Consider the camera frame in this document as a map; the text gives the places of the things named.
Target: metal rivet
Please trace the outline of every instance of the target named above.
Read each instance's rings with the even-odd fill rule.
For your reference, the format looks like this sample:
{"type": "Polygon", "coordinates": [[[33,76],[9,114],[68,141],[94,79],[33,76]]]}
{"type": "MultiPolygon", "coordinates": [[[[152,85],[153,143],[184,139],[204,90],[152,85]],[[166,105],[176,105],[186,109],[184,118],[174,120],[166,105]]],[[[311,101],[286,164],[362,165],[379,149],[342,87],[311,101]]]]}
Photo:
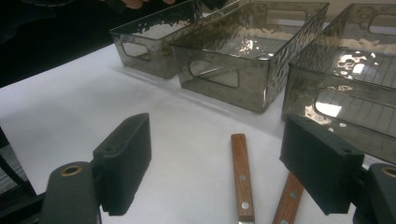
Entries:
{"type": "Polygon", "coordinates": [[[249,204],[247,202],[242,203],[242,208],[243,209],[248,209],[249,208],[249,204]]]}
{"type": "Polygon", "coordinates": [[[298,198],[298,194],[296,192],[292,191],[290,193],[290,197],[293,198],[293,199],[297,199],[298,198]]]}

